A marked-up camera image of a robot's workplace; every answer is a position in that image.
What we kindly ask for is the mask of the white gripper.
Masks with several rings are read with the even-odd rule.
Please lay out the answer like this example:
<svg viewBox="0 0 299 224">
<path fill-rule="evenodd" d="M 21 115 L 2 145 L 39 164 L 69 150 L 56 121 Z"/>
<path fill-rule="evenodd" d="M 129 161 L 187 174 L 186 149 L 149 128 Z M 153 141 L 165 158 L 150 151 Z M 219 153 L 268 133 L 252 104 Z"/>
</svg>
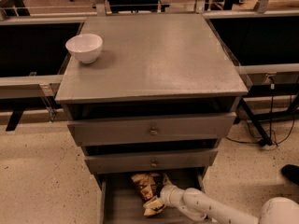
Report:
<svg viewBox="0 0 299 224">
<path fill-rule="evenodd" d="M 144 216 L 152 217 L 158 215 L 163 212 L 165 206 L 182 209 L 185 206 L 183 200 L 184 192 L 184 189 L 180 189 L 175 185 L 165 185 L 160 192 L 161 199 L 154 196 L 143 204 Z"/>
</svg>

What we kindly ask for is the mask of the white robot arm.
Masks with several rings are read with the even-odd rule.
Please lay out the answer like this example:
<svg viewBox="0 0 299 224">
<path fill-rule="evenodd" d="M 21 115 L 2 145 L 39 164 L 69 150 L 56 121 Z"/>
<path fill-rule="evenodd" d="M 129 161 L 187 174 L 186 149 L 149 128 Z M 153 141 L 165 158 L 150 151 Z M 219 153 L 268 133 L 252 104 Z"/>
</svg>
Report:
<svg viewBox="0 0 299 224">
<path fill-rule="evenodd" d="M 268 200 L 255 217 L 208 197 L 194 188 L 165 185 L 157 192 L 147 185 L 141 190 L 146 214 L 159 213 L 164 207 L 177 208 L 186 217 L 201 221 L 210 216 L 219 224 L 299 224 L 299 204 L 283 197 Z"/>
</svg>

